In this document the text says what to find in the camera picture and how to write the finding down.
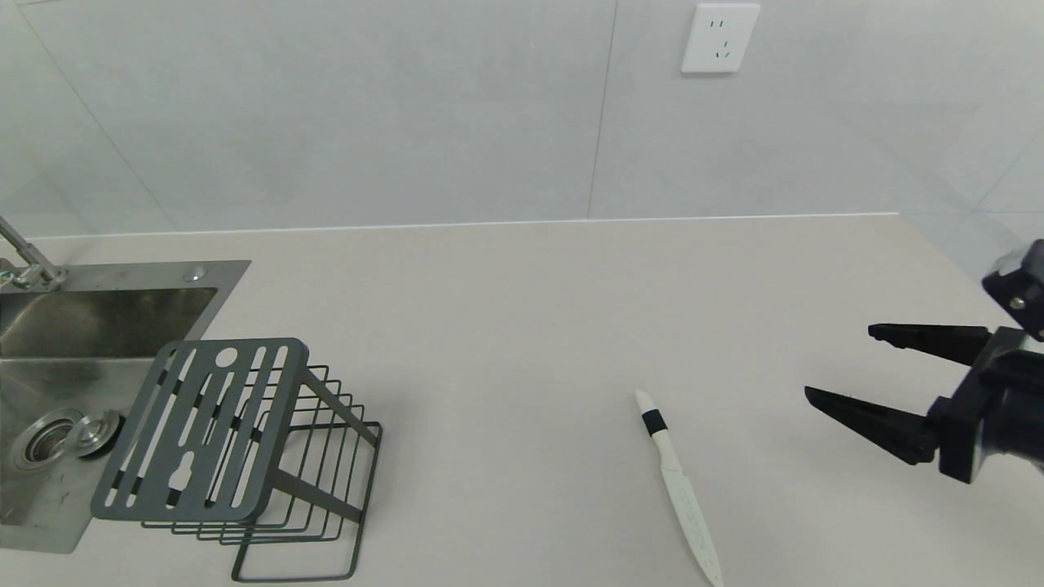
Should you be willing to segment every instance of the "gray slotted panel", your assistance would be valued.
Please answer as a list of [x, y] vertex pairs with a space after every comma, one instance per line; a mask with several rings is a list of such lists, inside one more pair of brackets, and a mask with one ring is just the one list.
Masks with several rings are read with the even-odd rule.
[[[235, 359], [219, 365], [227, 349]], [[285, 359], [277, 365], [281, 349]], [[296, 338], [164, 347], [105, 465], [92, 514], [138, 521], [256, 518], [271, 493], [307, 361], [308, 349]], [[267, 415], [259, 418], [266, 389]], [[191, 475], [175, 475], [190, 453]]]

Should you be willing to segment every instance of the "knife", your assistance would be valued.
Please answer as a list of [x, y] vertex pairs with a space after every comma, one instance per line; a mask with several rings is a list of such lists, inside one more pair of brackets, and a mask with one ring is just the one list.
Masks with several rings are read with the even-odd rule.
[[648, 394], [640, 390], [635, 391], [635, 399], [638, 400], [638, 409], [645, 422], [645, 429], [660, 450], [660, 472], [663, 473], [663, 483], [667, 486], [670, 502], [674, 506], [674, 514], [678, 515], [682, 532], [685, 533], [685, 540], [688, 541], [689, 548], [692, 549], [692, 555], [699, 563], [699, 568], [707, 576], [707, 580], [714, 587], [725, 587], [721, 566], [718, 564], [710, 532], [707, 531], [707, 522], [704, 520], [703, 512], [699, 511], [696, 494], [692, 491], [692, 483], [682, 472], [682, 464], [678, 461], [674, 446], [667, 433], [667, 424], [664, 423], [660, 410]]

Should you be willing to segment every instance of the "wall socket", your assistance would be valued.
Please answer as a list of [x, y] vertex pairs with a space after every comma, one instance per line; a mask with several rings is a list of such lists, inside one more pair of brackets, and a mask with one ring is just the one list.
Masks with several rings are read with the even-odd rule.
[[758, 4], [696, 4], [682, 73], [739, 71], [760, 11]]

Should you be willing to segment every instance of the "metal dish rack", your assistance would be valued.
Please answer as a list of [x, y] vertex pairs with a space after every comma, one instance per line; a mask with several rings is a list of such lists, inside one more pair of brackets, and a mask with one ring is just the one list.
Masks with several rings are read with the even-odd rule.
[[[164, 347], [105, 466], [94, 516], [238, 546], [237, 582], [350, 578], [383, 428], [328, 367], [307, 360], [295, 338]], [[346, 529], [354, 539], [345, 573], [244, 577], [251, 546], [332, 542]]]

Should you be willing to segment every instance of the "countertop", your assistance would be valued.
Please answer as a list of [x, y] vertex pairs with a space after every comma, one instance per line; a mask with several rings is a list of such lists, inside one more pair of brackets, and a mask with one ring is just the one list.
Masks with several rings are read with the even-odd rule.
[[[633, 396], [660, 405], [730, 587], [1039, 585], [1044, 478], [908, 467], [812, 409], [963, 371], [868, 324], [1009, 324], [898, 216], [43, 239], [60, 263], [252, 259], [207, 337], [296, 336], [385, 426], [358, 586], [705, 585]], [[294, 550], [274, 564], [317, 565]], [[234, 548], [94, 520], [0, 582], [232, 585]]]

